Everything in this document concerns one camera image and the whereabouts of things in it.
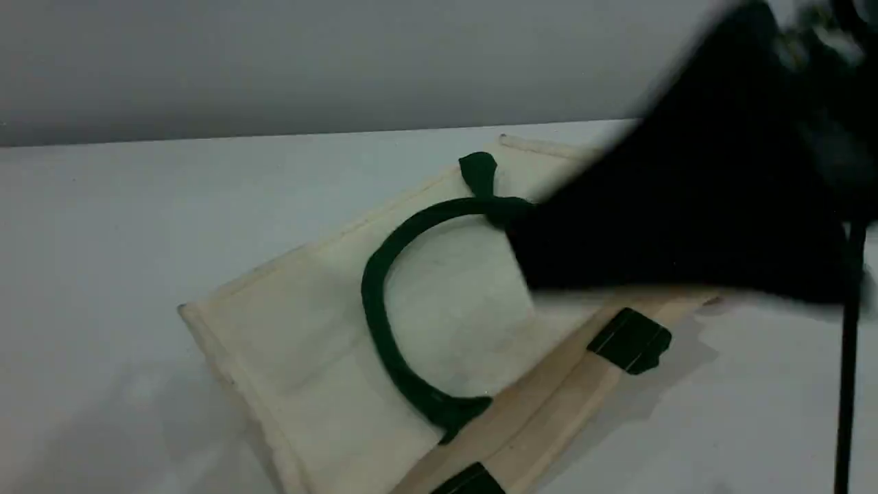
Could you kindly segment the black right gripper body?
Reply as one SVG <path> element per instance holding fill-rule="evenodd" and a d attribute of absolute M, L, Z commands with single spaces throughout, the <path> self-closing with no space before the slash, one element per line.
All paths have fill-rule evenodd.
<path fill-rule="evenodd" d="M 714 285 L 844 303 L 852 257 L 779 34 L 767 4 L 728 10 L 642 121 L 508 226 L 529 288 Z"/>

